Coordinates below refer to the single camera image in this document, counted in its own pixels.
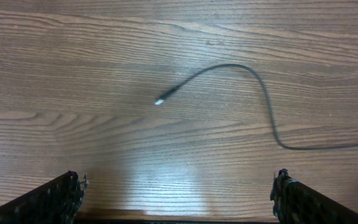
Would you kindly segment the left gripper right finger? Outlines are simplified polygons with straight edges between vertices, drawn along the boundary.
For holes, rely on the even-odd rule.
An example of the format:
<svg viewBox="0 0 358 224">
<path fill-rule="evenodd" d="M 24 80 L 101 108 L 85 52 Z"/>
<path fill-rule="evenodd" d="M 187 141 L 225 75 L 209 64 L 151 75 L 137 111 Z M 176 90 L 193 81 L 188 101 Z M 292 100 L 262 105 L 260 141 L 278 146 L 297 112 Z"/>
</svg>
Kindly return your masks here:
<svg viewBox="0 0 358 224">
<path fill-rule="evenodd" d="M 273 178 L 270 200 L 281 224 L 358 224 L 358 213 L 313 190 L 281 169 Z"/>
</svg>

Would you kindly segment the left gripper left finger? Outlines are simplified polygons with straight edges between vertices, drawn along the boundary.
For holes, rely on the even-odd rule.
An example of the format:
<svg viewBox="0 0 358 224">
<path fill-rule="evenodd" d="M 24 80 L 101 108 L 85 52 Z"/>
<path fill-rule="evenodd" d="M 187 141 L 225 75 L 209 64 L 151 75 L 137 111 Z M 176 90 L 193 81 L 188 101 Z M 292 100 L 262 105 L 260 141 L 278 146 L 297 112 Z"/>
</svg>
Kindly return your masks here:
<svg viewBox="0 0 358 224">
<path fill-rule="evenodd" d="M 0 224 L 72 224 L 88 186 L 82 178 L 68 171 L 57 178 L 0 206 Z"/>
</svg>

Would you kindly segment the black cable staying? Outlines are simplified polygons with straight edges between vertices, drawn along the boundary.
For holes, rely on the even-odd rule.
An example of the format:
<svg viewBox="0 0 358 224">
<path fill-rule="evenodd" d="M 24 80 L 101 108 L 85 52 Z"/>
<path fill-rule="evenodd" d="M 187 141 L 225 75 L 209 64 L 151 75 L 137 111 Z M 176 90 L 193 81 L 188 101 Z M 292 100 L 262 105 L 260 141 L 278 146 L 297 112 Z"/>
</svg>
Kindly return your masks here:
<svg viewBox="0 0 358 224">
<path fill-rule="evenodd" d="M 203 70 L 200 70 L 200 71 L 194 73 L 192 76 L 188 77 L 186 80 L 182 81 L 180 84 L 172 87 L 168 91 L 161 94 L 156 99 L 154 105 L 163 104 L 166 100 L 168 100 L 172 95 L 174 95 L 178 90 L 180 90 L 183 86 L 185 86 L 188 82 L 192 81 L 194 78 L 196 78 L 208 71 L 216 70 L 219 68 L 240 68 L 240 69 L 243 69 L 243 70 L 246 70 L 247 72 L 249 72 L 257 80 L 257 82 L 259 83 L 259 86 L 262 90 L 262 95 L 264 96 L 265 104 L 267 106 L 268 120 L 270 122 L 270 127 L 272 129 L 273 138 L 274 138 L 275 142 L 280 147 L 287 149 L 287 150 L 291 150 L 291 151 L 317 151 L 317 150 L 333 150 L 333 149 L 346 149 L 346 148 L 358 147 L 358 143 L 346 144 L 346 145 L 340 145 L 340 146 L 324 146 L 324 147 L 293 147 L 293 146 L 288 146 L 288 145 L 284 144 L 282 142 L 282 140 L 280 139 L 280 135 L 278 132 L 277 124 L 275 122 L 272 103 L 270 100 L 270 96 L 269 96 L 267 87 L 266 87 L 264 81 L 261 79 L 260 75 L 257 72 L 255 72 L 253 69 L 251 69 L 250 67 L 247 67 L 245 65 L 225 63 L 225 64 L 214 65 L 214 66 L 205 68 Z"/>
</svg>

